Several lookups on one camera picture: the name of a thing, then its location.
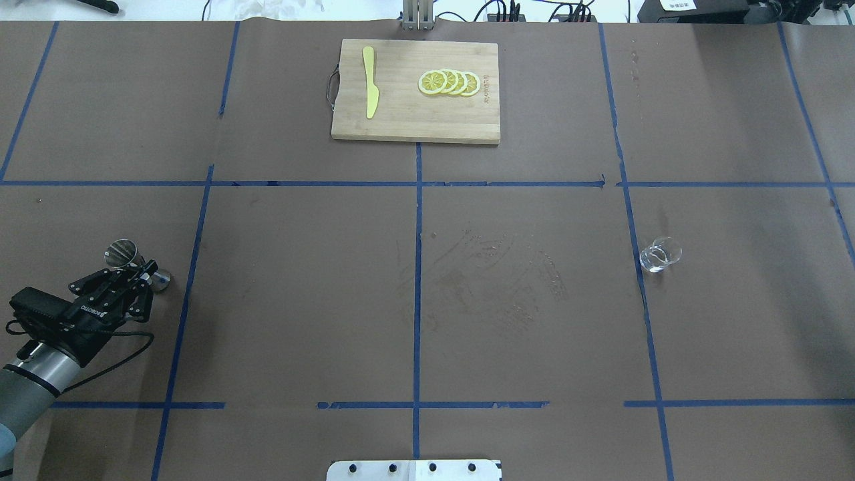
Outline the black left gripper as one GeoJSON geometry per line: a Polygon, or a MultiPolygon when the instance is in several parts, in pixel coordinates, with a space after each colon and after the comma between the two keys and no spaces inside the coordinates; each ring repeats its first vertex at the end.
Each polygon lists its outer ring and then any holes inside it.
{"type": "Polygon", "coordinates": [[[144,336],[148,332],[118,329],[129,321],[147,323],[152,314],[152,278],[158,262],[104,268],[68,283],[77,296],[62,314],[64,328],[52,335],[52,347],[86,367],[114,336],[144,336]]]}

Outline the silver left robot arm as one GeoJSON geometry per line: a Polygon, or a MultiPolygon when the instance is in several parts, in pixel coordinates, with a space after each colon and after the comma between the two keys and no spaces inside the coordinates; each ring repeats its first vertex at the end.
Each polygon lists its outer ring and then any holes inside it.
{"type": "Polygon", "coordinates": [[[74,299],[37,287],[24,287],[10,299],[10,335],[29,339],[1,372],[2,479],[13,477],[13,452],[19,439],[55,400],[81,386],[77,375],[107,343],[126,336],[129,322],[145,323],[154,295],[167,289],[171,274],[146,264],[106,268],[72,281],[74,299]]]}

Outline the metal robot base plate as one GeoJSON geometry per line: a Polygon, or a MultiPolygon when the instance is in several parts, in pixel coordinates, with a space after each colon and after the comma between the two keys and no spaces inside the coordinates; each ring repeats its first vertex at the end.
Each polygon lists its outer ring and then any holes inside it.
{"type": "Polygon", "coordinates": [[[327,469],[327,480],[502,480],[499,460],[342,460],[327,469]]]}

